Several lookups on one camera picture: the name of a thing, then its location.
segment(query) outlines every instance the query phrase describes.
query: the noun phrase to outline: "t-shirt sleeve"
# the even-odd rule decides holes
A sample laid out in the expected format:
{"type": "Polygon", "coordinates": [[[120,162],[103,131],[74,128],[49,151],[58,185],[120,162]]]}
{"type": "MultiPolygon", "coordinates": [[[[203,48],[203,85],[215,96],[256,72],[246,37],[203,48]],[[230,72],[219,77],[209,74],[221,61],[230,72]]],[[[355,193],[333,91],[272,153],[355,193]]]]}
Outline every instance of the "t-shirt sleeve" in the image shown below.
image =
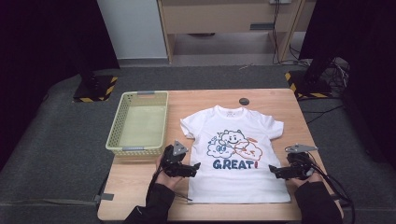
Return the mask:
{"type": "Polygon", "coordinates": [[[261,115],[260,123],[269,139],[275,139],[282,135],[284,123],[275,120],[272,116],[261,115]]]}
{"type": "Polygon", "coordinates": [[[206,110],[196,112],[180,120],[180,127],[187,138],[195,138],[204,126],[206,110]]]}

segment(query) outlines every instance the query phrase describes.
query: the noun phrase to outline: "green basket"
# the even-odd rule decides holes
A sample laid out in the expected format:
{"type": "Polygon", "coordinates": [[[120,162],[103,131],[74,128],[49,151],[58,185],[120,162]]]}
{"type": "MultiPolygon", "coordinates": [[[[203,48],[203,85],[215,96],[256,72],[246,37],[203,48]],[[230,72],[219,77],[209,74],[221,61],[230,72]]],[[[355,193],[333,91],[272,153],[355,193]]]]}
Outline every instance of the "green basket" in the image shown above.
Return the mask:
{"type": "Polygon", "coordinates": [[[162,155],[167,111],[167,91],[125,92],[108,135],[106,149],[118,156],[162,155]]]}

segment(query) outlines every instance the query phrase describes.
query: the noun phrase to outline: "small round object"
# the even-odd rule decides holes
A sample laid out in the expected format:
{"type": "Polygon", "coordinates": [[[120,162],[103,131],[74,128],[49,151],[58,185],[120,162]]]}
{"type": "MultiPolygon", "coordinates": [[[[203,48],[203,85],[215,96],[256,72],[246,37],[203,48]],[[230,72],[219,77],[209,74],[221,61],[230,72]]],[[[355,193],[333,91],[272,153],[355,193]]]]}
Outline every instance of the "small round object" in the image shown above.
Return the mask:
{"type": "Polygon", "coordinates": [[[248,98],[241,98],[239,99],[239,104],[241,105],[248,105],[250,103],[248,98]]]}

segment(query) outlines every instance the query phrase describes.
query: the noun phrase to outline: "black curtain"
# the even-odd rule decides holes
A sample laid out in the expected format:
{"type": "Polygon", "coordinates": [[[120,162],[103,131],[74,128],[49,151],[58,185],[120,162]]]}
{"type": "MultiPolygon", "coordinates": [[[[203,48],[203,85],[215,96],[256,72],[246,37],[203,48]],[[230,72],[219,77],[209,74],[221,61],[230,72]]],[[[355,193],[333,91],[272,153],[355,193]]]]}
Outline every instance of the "black curtain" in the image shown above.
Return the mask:
{"type": "Polygon", "coordinates": [[[1,0],[0,168],[53,84],[106,68],[119,65],[95,0],[1,0]]]}
{"type": "Polygon", "coordinates": [[[350,65],[344,99],[366,151],[396,168],[396,5],[392,0],[318,0],[300,58],[315,80],[335,57],[350,65]]]}

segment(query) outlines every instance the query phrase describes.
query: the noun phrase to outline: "t-shirt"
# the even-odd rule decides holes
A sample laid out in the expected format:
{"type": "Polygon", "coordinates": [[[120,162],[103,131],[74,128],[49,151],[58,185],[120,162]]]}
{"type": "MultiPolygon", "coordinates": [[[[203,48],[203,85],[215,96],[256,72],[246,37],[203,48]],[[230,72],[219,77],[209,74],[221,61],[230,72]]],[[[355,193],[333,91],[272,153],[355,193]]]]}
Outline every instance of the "t-shirt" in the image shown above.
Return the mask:
{"type": "Polygon", "coordinates": [[[244,107],[219,105],[180,120],[194,138],[190,164],[200,162],[189,179],[191,203],[286,203],[285,180],[268,165],[280,166],[271,139],[283,133],[283,122],[244,107]]]}

